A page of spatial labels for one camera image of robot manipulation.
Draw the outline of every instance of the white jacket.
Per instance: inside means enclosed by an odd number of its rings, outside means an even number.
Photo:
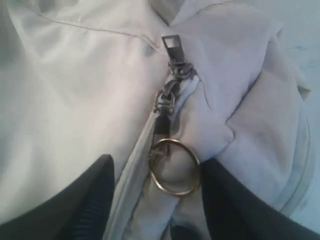
[[[297,207],[313,168],[309,89],[279,47],[281,26],[247,5],[198,2],[171,16],[161,1],[2,3],[0,224],[111,154],[117,185],[104,239],[158,240],[171,219],[208,235],[199,191],[173,197],[147,177],[150,114],[169,76],[161,37],[175,34],[199,83],[173,137],[282,213]]]

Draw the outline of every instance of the zipper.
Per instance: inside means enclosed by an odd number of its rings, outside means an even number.
[[[169,56],[168,66],[172,80],[167,82],[157,93],[153,112],[151,112],[121,174],[125,178],[120,178],[115,188],[104,240],[122,238],[143,189],[145,179],[150,172],[147,160],[150,159],[152,146],[161,139],[167,139],[170,136],[171,116],[175,111],[175,101],[180,91],[180,84],[196,75],[193,64],[185,60],[179,35],[164,36],[162,41]],[[164,145],[159,150],[161,154],[170,154],[168,145]]]

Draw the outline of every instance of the zipper pull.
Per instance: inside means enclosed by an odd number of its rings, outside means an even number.
[[[194,65],[185,59],[180,36],[163,36],[162,41],[170,58],[169,67],[171,74],[180,81],[192,78],[196,74],[196,71]]]

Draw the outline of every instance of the key ring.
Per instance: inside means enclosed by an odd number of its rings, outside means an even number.
[[[165,144],[172,144],[172,145],[176,145],[178,147],[181,147],[183,150],[185,150],[188,155],[191,157],[194,166],[195,166],[195,170],[196,170],[196,179],[194,181],[194,184],[192,187],[190,187],[189,189],[185,190],[185,191],[172,191],[166,187],[164,187],[158,180],[156,174],[154,173],[152,166],[153,166],[153,160],[155,159],[154,157],[149,157],[149,169],[150,169],[150,173],[151,173],[151,177],[153,179],[153,181],[155,182],[156,186],[163,192],[176,196],[176,197],[182,197],[182,196],[186,196],[189,195],[193,192],[195,192],[201,185],[201,168],[200,168],[200,161],[197,158],[197,156],[193,153],[193,151],[187,147],[186,145],[184,145],[183,143],[181,143],[179,140],[173,139],[173,138],[163,138],[161,140],[159,140],[158,142],[156,142],[152,148],[151,151],[154,151],[158,148],[160,148],[161,146],[165,145]]]

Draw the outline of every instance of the metal zipper pull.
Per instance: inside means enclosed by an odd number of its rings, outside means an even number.
[[[170,58],[169,67],[172,75],[179,80],[193,77],[196,71],[193,64],[185,59],[180,36],[163,36],[162,41]]]

